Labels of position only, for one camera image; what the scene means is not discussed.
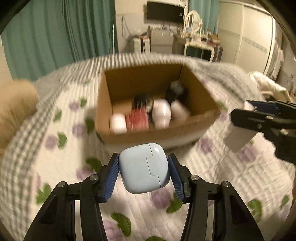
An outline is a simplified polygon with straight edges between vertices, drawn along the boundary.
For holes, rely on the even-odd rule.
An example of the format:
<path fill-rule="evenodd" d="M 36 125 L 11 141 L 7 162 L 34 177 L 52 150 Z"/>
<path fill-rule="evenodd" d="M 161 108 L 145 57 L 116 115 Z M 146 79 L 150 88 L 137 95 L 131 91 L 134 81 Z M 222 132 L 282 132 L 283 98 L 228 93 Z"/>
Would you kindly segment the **black usb charger cube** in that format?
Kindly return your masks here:
<path fill-rule="evenodd" d="M 150 113 L 152 111 L 153 105 L 153 99 L 146 94 L 141 94 L 134 97 L 134 109 L 144 108 L 146 112 Z"/>

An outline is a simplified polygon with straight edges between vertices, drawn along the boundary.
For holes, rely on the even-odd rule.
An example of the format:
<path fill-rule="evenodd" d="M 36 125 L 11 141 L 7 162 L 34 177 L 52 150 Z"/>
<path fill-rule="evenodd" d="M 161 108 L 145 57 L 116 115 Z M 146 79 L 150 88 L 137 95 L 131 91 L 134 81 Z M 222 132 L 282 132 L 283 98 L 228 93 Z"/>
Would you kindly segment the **white suitcase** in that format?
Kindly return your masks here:
<path fill-rule="evenodd" d="M 149 38 L 132 38 L 130 41 L 130 51 L 133 53 L 149 53 L 150 39 Z"/>

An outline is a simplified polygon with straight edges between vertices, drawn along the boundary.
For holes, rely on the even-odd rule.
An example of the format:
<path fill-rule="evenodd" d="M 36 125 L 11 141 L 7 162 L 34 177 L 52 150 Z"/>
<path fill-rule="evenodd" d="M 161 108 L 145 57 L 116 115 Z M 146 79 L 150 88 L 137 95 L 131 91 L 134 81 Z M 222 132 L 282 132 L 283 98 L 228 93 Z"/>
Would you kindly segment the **green curtain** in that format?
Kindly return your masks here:
<path fill-rule="evenodd" d="M 189 10 L 198 12 L 203 20 L 203 30 L 205 32 L 217 33 L 220 11 L 219 0 L 192 0 L 189 1 Z"/>
<path fill-rule="evenodd" d="M 29 1 L 1 38 L 13 79 L 118 52 L 114 1 Z"/>

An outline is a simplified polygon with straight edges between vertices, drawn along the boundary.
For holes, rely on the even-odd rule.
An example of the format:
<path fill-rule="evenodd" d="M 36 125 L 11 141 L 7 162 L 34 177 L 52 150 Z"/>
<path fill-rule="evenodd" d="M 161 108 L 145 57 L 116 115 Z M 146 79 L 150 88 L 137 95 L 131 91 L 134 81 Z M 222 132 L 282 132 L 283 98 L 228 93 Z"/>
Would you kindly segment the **cream fluffy blanket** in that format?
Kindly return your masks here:
<path fill-rule="evenodd" d="M 295 100 L 290 96 L 285 87 L 277 84 L 261 72 L 252 71 L 248 73 L 248 76 L 256 83 L 265 98 L 272 97 L 275 100 L 295 103 Z"/>

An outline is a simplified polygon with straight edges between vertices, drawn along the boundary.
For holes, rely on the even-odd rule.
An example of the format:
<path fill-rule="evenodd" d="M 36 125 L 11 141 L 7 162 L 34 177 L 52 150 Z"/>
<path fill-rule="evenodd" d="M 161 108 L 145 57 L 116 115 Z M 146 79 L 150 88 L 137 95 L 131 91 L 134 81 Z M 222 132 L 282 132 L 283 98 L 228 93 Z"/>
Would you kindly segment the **brown cardboard box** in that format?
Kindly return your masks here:
<path fill-rule="evenodd" d="M 95 131 L 108 146 L 198 140 L 220 108 L 184 64 L 147 64 L 102 72 Z"/>

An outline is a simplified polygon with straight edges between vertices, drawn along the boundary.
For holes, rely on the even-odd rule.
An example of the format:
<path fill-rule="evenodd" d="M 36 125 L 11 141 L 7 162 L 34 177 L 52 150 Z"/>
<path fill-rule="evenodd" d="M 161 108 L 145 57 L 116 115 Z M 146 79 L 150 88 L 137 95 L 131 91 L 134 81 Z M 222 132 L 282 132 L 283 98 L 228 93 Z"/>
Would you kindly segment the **white bottle in box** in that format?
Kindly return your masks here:
<path fill-rule="evenodd" d="M 125 115 L 115 113 L 110 118 L 110 131 L 114 134 L 122 134 L 127 132 Z"/>

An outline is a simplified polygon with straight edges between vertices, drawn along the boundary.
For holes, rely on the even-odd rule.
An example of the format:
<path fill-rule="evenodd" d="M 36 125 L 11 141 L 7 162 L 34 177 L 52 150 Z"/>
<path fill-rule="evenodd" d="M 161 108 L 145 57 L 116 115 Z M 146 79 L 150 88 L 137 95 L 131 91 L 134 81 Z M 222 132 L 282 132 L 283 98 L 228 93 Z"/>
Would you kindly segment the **green curtain left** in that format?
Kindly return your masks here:
<path fill-rule="evenodd" d="M 118 52 L 114 1 L 29 1 L 1 38 L 13 79 Z"/>

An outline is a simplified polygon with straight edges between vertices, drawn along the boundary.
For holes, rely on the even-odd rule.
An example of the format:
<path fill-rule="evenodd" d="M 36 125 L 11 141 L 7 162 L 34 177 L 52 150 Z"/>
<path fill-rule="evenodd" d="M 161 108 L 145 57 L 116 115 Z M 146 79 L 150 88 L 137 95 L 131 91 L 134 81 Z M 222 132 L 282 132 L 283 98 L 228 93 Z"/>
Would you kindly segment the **beige pillow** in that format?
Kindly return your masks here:
<path fill-rule="evenodd" d="M 29 80 L 1 85 L 1 155 L 23 121 L 36 112 L 38 101 L 38 92 Z"/>

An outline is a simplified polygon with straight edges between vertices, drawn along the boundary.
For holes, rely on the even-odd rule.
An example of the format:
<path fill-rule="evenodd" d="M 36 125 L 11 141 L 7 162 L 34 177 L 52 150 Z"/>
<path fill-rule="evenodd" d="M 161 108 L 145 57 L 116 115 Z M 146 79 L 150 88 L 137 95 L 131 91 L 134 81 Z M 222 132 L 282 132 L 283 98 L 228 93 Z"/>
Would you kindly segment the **small grey fridge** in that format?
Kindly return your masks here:
<path fill-rule="evenodd" d="M 169 30 L 151 30 L 151 52 L 171 54 L 173 51 L 173 33 Z"/>

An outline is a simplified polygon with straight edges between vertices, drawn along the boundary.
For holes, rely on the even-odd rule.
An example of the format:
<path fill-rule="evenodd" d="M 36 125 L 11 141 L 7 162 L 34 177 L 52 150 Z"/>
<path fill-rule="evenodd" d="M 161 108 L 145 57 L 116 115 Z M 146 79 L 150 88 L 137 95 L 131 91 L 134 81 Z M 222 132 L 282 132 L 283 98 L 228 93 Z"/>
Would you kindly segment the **white wardrobe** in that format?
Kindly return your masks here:
<path fill-rule="evenodd" d="M 221 62 L 247 73 L 272 72 L 276 23 L 264 8 L 245 1 L 220 1 L 218 37 L 223 48 Z"/>

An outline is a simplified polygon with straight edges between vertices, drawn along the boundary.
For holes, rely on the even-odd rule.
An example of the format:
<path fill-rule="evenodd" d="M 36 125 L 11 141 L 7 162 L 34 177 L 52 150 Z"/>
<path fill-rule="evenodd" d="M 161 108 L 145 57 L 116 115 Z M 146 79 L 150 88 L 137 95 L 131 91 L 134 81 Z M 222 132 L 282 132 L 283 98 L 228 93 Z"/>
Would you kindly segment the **white huawei charger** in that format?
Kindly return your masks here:
<path fill-rule="evenodd" d="M 245 128 L 240 128 L 234 126 L 230 123 L 226 130 L 226 136 L 224 138 L 224 143 L 226 147 L 237 153 L 241 148 L 243 148 L 255 135 L 257 132 L 252 130 L 247 130 Z"/>

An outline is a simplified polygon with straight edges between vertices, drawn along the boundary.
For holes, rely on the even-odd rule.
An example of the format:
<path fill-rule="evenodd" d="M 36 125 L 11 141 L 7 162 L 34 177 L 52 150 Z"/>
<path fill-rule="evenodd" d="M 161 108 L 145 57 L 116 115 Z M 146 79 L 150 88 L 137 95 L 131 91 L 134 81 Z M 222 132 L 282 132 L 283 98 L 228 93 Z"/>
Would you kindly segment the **light blue earbuds case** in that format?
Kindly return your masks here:
<path fill-rule="evenodd" d="M 132 194 L 161 189 L 170 181 L 167 156 L 156 143 L 123 150 L 119 155 L 119 171 L 126 190 Z"/>

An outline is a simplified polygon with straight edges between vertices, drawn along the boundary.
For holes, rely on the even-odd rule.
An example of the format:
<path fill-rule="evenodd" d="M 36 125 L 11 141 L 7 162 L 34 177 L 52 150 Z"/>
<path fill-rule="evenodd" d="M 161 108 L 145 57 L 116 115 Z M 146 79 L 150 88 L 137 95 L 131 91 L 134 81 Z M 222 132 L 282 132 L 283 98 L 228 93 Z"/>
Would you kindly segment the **black wall television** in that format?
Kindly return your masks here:
<path fill-rule="evenodd" d="M 181 24 L 184 20 L 184 7 L 148 1 L 147 19 Z"/>

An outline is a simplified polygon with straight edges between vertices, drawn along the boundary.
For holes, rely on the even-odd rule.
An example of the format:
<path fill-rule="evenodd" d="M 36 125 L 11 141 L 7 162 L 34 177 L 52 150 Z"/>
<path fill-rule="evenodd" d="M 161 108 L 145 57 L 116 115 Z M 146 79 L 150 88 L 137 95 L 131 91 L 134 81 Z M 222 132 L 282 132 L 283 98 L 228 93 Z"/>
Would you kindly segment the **white dressing table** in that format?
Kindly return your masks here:
<path fill-rule="evenodd" d="M 208 62 L 220 62 L 222 59 L 223 48 L 220 45 L 199 39 L 174 36 L 173 54 L 189 56 L 191 49 L 198 52 L 197 58 L 207 60 Z"/>

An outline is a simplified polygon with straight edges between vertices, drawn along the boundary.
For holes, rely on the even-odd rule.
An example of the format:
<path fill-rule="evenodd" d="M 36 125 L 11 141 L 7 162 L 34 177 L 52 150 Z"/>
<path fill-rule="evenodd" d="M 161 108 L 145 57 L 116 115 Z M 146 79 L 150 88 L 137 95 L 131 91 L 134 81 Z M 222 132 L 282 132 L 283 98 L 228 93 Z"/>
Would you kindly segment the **white oval vanity mirror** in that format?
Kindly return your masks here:
<path fill-rule="evenodd" d="M 184 31 L 186 33 L 197 33 L 203 25 L 203 20 L 196 10 L 189 11 L 184 20 Z"/>

